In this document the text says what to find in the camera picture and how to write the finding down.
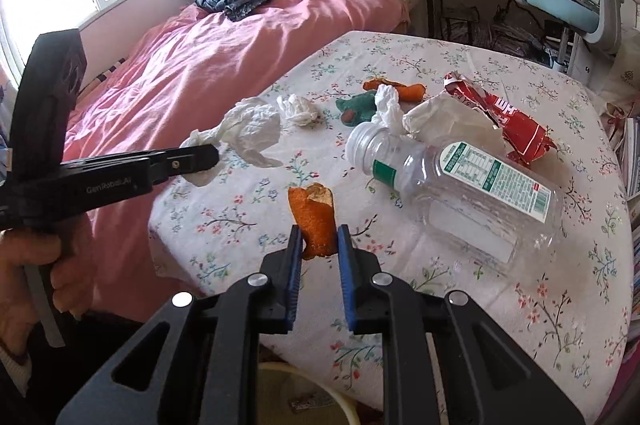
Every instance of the clear plastic bottle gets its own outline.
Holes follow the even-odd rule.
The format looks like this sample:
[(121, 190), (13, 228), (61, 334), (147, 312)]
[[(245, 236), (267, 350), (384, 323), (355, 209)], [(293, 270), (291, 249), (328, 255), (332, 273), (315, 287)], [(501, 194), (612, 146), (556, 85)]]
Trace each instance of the clear plastic bottle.
[(558, 233), (562, 198), (553, 183), (466, 142), (428, 146), (364, 122), (346, 157), (398, 191), (429, 230), (501, 273), (516, 254), (547, 250)]

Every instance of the human hand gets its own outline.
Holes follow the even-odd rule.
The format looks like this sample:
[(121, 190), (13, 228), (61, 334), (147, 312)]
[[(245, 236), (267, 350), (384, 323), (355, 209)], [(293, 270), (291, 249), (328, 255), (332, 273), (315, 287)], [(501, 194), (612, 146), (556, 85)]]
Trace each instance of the human hand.
[[(85, 254), (86, 215), (65, 221), (56, 231), (71, 254), (55, 264), (51, 271), (54, 288), (53, 304), (60, 311), (69, 311), (79, 318), (93, 301), (94, 270)], [(0, 233), (0, 340), (8, 352), (21, 356), (33, 326), (39, 317), (31, 300), (20, 266), (45, 265), (59, 259), (62, 243), (58, 235), (44, 234), (29, 228)]]

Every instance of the white bucket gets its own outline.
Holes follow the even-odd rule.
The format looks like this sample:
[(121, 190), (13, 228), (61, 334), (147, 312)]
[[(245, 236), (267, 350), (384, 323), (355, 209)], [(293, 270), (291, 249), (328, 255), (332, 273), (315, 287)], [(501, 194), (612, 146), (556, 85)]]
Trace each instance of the white bucket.
[[(314, 401), (311, 408), (303, 410), (303, 402), (310, 398)], [(257, 425), (360, 425), (348, 397), (288, 363), (258, 365), (256, 400)]]

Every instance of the table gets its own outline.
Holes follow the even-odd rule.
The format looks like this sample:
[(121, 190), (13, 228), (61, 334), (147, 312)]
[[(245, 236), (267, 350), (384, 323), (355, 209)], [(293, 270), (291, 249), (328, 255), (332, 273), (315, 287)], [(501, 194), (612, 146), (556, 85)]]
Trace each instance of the table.
[[(387, 186), (344, 159), (351, 129), (336, 98), (374, 76), (442, 90), (458, 70), (546, 124), (558, 145), (533, 163), (564, 196), (561, 235), (548, 255), (527, 257), (498, 276), (459, 249), (432, 239)], [(293, 218), (291, 185), (318, 181), (334, 192), (338, 224), (375, 252), (386, 271), (416, 290), (467, 291), (551, 376), (588, 423), (602, 409), (622, 361), (629, 322), (632, 243), (619, 167), (582, 85), (519, 58), (440, 40), (351, 32), (288, 72), (262, 98), (302, 94), (322, 110), (310, 128), (285, 126), (265, 154), (277, 169), (248, 167), (233, 152), (210, 184), (175, 180), (156, 199), (150, 243), (159, 275), (189, 280), (208, 294), (256, 271), (285, 244)], [(382, 406), (382, 348), (344, 323), (337, 257), (305, 262), (298, 319), (287, 336), (262, 343), (312, 376)], [(532, 406), (544, 405), (532, 395)]]

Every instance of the wall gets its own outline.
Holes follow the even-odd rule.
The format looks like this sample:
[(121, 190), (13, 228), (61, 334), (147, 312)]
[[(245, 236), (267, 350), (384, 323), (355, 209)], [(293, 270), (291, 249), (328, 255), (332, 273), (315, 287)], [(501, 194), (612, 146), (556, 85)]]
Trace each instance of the wall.
[(80, 34), (87, 58), (82, 85), (86, 85), (113, 63), (128, 56), (136, 42), (151, 27), (180, 13), (192, 0), (126, 0), (106, 11)]

